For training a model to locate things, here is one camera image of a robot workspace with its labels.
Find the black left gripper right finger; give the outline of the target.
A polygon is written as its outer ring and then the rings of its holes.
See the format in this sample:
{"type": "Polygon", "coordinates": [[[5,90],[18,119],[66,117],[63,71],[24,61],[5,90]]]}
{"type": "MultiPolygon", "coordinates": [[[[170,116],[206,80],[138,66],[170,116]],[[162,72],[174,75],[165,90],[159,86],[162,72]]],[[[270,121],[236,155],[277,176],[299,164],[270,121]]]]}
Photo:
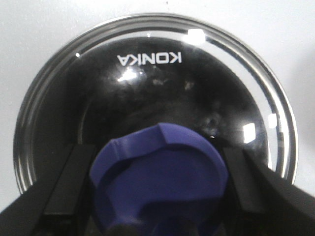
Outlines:
{"type": "Polygon", "coordinates": [[[238,148],[224,148],[227,236],[313,236],[315,199],[238,148]]]}

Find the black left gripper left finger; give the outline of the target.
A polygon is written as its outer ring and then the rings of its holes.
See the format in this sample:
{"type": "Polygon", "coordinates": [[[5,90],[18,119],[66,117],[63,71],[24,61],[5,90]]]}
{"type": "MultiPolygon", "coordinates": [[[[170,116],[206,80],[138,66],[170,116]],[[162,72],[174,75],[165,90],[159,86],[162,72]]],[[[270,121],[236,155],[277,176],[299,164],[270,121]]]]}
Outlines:
{"type": "Polygon", "coordinates": [[[68,145],[0,214],[2,236],[83,236],[90,217],[94,145],[68,145]]]}

